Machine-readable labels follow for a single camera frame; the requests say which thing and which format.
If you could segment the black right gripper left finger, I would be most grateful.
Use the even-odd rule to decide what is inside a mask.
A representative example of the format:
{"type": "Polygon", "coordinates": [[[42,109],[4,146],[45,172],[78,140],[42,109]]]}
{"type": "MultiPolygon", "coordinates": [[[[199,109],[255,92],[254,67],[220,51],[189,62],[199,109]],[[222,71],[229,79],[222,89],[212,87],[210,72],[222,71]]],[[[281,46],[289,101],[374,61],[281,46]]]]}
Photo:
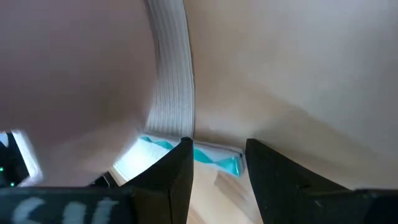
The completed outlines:
{"type": "Polygon", "coordinates": [[[186,224],[193,185],[193,141],[180,143],[143,173],[124,184],[131,187],[132,222],[186,224]]]}

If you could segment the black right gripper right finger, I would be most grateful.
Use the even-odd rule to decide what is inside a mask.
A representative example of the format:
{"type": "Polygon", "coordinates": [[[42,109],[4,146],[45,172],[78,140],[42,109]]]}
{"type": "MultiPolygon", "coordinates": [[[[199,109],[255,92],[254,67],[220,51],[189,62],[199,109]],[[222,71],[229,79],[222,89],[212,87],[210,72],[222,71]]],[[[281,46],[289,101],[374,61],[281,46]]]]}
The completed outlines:
{"type": "Polygon", "coordinates": [[[257,139],[246,140],[249,180],[264,223],[357,223],[355,213],[336,197],[315,193],[346,188],[290,160],[257,139]]]}

